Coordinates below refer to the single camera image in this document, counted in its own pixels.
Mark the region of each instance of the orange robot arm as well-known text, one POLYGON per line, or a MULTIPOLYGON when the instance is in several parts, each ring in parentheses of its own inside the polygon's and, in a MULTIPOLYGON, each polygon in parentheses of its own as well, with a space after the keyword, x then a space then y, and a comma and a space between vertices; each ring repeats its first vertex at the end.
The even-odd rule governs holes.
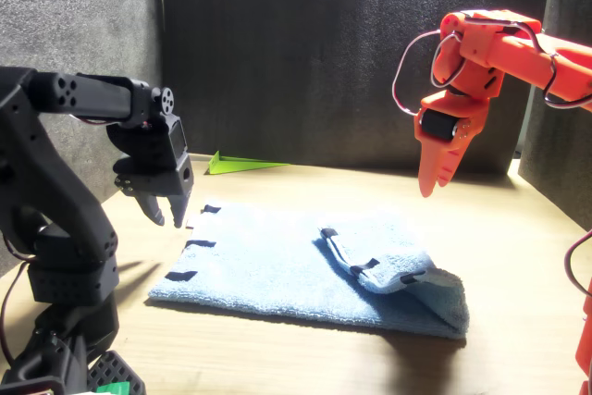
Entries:
POLYGON ((442 20, 438 50, 432 83, 448 88, 424 98, 413 118, 425 197, 436 182, 451 180, 505 73, 543 89, 550 106, 592 111, 592 48, 542 34, 537 20, 505 10, 451 13, 442 20))

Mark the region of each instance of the green paper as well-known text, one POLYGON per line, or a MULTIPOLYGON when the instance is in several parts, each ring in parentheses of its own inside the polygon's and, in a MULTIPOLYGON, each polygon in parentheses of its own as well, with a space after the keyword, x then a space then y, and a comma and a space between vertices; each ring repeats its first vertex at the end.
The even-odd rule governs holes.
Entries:
POLYGON ((113 393, 113 395, 130 395, 130 382, 111 383, 96 388, 96 393, 113 393))
POLYGON ((210 159, 210 175, 220 175, 222 173, 233 173, 235 171, 256 170, 257 168, 270 168, 289 166, 290 164, 281 164, 279 162, 266 162, 257 159, 245 159, 243 157, 221 156, 216 152, 210 159))

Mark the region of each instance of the cable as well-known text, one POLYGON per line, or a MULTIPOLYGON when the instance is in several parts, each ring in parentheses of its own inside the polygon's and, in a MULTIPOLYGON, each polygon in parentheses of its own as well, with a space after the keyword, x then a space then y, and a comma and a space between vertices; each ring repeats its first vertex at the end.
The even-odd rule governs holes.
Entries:
POLYGON ((15 250, 14 246, 6 238, 6 235, 4 233, 2 234, 2 239, 4 240, 4 244, 5 244, 6 248, 8 249, 8 252, 10 254, 12 254, 15 258, 17 258, 20 261, 23 261, 25 263, 32 263, 33 261, 35 261, 35 258, 34 257, 23 256, 22 254, 17 253, 17 251, 15 250))
POLYGON ((584 242, 588 241, 592 238, 592 230, 588 231, 586 235, 576 241, 565 253, 565 259, 563 260, 563 264, 565 265, 565 273, 567 274, 567 278, 576 286, 578 290, 580 290, 585 295, 592 298, 592 293, 590 293, 586 288, 580 284, 580 282, 575 278, 574 271, 572 270, 572 255, 574 254, 575 249, 577 249, 580 245, 584 242))
POLYGON ((0 310, 0 346, 2 347, 2 354, 5 356, 6 361, 8 362, 8 365, 10 365, 10 366, 12 366, 14 364, 15 359, 12 357, 12 354, 10 353, 10 350, 8 349, 8 342, 6 341, 6 332, 4 330, 4 322, 6 319, 6 304, 8 303, 8 297, 10 296, 10 292, 12 292, 12 290, 14 289, 15 285, 17 284, 17 281, 20 278, 20 275, 22 274, 22 272, 26 266, 27 266, 26 262, 23 262, 20 264, 20 267, 18 268, 17 275, 15 276, 14 281, 12 281, 12 284, 10 284, 8 291, 6 292, 6 296, 4 297, 4 300, 2 301, 2 310, 0 310))
POLYGON ((433 36, 434 34, 439 34, 440 30, 433 30, 433 31, 428 31, 428 32, 424 32, 423 34, 420 34, 419 36, 417 36, 415 39, 413 39, 408 45, 407 48, 405 48, 405 51, 403 51, 403 56, 401 56, 401 61, 399 62, 399 66, 397 67, 397 72, 395 73, 395 79, 392 82, 392 98, 395 100, 395 103, 397 104, 397 106, 401 109, 401 111, 403 113, 407 113, 410 116, 417 116, 417 113, 414 113, 413 111, 411 111, 409 108, 405 107, 401 101, 399 100, 399 98, 397 97, 397 93, 395 92, 395 86, 397 84, 397 78, 399 77, 399 73, 401 72, 401 67, 403 65, 403 60, 405 60, 405 56, 407 56, 407 52, 409 51, 409 48, 411 48, 413 46, 414 43, 416 43, 417 41, 419 41, 420 39, 423 39, 424 37, 427 36, 433 36))
POLYGON ((113 122, 107 122, 106 120, 89 120, 89 119, 85 119, 82 117, 76 117, 74 115, 70 115, 70 117, 74 117, 76 120, 79 120, 80 122, 83 122, 88 125, 109 125, 109 124, 113 123, 113 122))
POLYGON ((448 36, 446 36, 444 39, 442 39, 440 41, 440 43, 438 44, 438 47, 436 48, 436 51, 434 52, 434 58, 432 59, 432 68, 430 69, 430 73, 431 73, 430 80, 432 82, 432 85, 434 85, 436 88, 448 87, 451 83, 454 82, 454 80, 456 78, 459 77, 459 74, 461 74, 461 72, 463 71, 464 65, 466 64, 466 59, 463 57, 459 66, 452 72, 452 74, 450 74, 450 77, 441 83, 438 82, 438 80, 436 79, 436 76, 434 76, 434 66, 436 65, 436 59, 438 58, 438 55, 440 54, 440 48, 442 47, 442 44, 444 44, 448 39, 450 39, 452 37, 454 39, 456 39, 456 42, 458 42, 458 43, 463 41, 463 34, 460 32, 457 32, 457 31, 453 31, 448 36))
POLYGON ((543 47, 540 46, 540 43, 537 39, 537 34, 535 31, 524 22, 516 22, 513 20, 501 20, 501 19, 480 19, 480 18, 464 18, 464 23, 473 23, 476 25, 502 25, 504 27, 513 27, 519 28, 520 30, 524 31, 530 37, 530 40, 533 41, 533 46, 539 53, 548 54, 543 47))
POLYGON ((557 53, 547 53, 540 43, 538 42, 537 34, 535 31, 528 25, 527 23, 523 22, 514 22, 511 20, 499 20, 499 19, 480 19, 480 18, 465 18, 464 23, 473 23, 473 24, 481 24, 481 25, 503 25, 504 27, 514 27, 519 28, 520 30, 524 31, 530 37, 530 40, 533 43, 533 46, 539 53, 543 53, 548 55, 551 58, 551 79, 543 89, 543 98, 545 99, 545 104, 550 106, 551 108, 557 109, 571 109, 571 108, 578 108, 580 106, 592 104, 592 93, 588 94, 580 99, 575 101, 552 101, 549 99, 549 90, 555 82, 555 78, 557 77, 557 66, 555 64, 555 57, 559 56, 557 53))

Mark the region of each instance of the blue towel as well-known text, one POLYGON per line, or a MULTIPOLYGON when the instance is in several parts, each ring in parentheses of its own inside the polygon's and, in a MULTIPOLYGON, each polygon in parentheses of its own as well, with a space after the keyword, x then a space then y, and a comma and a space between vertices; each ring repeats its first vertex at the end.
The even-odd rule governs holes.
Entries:
POLYGON ((382 212, 207 205, 150 297, 452 339, 464 338, 469 321, 461 281, 382 212))

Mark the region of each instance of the wooden table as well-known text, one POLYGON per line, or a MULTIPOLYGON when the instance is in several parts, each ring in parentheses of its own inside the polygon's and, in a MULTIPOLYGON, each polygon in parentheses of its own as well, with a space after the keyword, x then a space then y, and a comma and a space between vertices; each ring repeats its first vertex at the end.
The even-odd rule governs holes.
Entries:
MULTIPOLYGON (((563 272, 583 231, 515 173, 502 181, 453 181, 429 199, 417 179, 386 172, 278 167, 206 176, 194 162, 190 212, 208 198, 273 208, 403 210, 436 264, 464 280, 466 342, 397 332, 234 315, 196 305, 151 305, 148 290, 177 259, 186 229, 164 228, 121 193, 105 203, 119 239, 121 328, 116 349, 155 394, 576 394, 574 353, 584 297, 563 272)), ((589 247, 576 275, 592 276, 589 247)), ((4 294, 15 270, 0 279, 4 294)), ((43 309, 26 278, 10 299, 6 329, 19 351, 43 309)))

